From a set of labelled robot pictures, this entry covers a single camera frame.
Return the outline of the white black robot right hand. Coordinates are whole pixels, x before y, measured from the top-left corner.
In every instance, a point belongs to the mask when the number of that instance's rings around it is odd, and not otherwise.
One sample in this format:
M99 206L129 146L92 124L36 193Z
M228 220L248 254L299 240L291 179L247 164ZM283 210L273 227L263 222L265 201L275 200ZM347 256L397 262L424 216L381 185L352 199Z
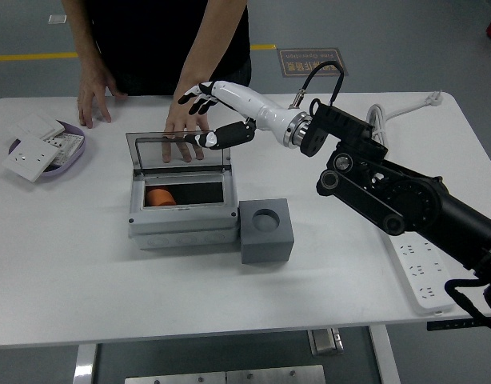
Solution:
M267 97L233 82L203 82L186 91L178 100L187 103L196 101L190 108L191 114L205 114L211 106L219 102L238 112L245 118L222 126L214 131L200 134L187 134L186 141L203 148L221 150L238 146L253 139L254 131L268 130L285 147L297 145L296 131L307 119L307 114L299 109L286 109Z

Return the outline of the person's left hand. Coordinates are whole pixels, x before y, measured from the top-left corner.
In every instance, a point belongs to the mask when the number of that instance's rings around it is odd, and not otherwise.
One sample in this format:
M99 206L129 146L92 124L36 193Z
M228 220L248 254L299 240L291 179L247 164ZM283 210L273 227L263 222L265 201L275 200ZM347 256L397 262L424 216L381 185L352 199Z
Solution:
M206 114L189 114L190 108L194 102L186 102L185 104L180 104L178 101L182 96L181 93L174 94L173 102L170 105L169 113L166 119L166 126L164 133L166 136L170 134L178 134L181 132L193 133L195 131L206 131L209 130L209 124ZM192 154L189 147L184 142L178 142L177 147L182 155L185 162L192 161ZM203 149L198 146L193 146L194 156L197 160L202 160L204 158ZM171 145L170 143L162 143L162 161L168 163L171 161Z

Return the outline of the person's right hand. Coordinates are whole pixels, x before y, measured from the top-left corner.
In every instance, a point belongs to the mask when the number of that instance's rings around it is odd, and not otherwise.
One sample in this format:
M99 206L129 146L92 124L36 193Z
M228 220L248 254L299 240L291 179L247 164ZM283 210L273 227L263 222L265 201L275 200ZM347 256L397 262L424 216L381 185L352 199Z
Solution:
M78 119L82 126L93 127L94 109L97 109L105 122L112 122L106 104L106 91L116 99L125 99L128 94L121 92L114 76L106 67L87 67L82 69L77 97Z

